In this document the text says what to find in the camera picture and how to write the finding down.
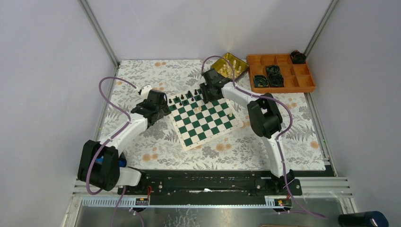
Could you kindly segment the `gold chess piece tin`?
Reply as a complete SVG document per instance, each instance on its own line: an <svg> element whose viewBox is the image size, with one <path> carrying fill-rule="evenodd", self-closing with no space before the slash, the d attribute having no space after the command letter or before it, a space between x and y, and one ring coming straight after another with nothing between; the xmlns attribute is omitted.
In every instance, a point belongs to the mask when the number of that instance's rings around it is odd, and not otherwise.
<svg viewBox="0 0 401 227"><path fill-rule="evenodd" d="M225 53L223 58L218 59L211 67L222 76L229 79L234 78L238 82L247 72L249 65L229 52Z"/></svg>

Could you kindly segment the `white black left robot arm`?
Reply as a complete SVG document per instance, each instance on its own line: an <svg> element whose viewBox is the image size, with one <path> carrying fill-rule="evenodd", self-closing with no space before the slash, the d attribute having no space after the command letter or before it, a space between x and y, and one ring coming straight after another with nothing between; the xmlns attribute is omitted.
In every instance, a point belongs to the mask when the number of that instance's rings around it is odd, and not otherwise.
<svg viewBox="0 0 401 227"><path fill-rule="evenodd" d="M150 126L171 113L165 93L149 90L146 98L137 104L128 119L111 134L99 141L88 140L82 150L78 179L87 186L93 185L105 191L116 186L128 186L135 194L142 194L147 182L141 171L120 166L122 152Z"/></svg>

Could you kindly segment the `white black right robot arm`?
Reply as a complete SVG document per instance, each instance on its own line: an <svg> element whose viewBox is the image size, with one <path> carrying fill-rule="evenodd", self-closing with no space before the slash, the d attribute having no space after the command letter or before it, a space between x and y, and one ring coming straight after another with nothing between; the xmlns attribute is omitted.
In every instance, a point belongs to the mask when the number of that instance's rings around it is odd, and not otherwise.
<svg viewBox="0 0 401 227"><path fill-rule="evenodd" d="M271 188L274 193L283 195L290 189L289 182L293 178L286 167L286 158L280 145L283 118L277 105L283 103L269 93L260 95L247 90L215 69L201 74L205 79L200 84L205 103L225 98L247 109L251 128L262 139L268 154L270 172L273 174Z"/></svg>

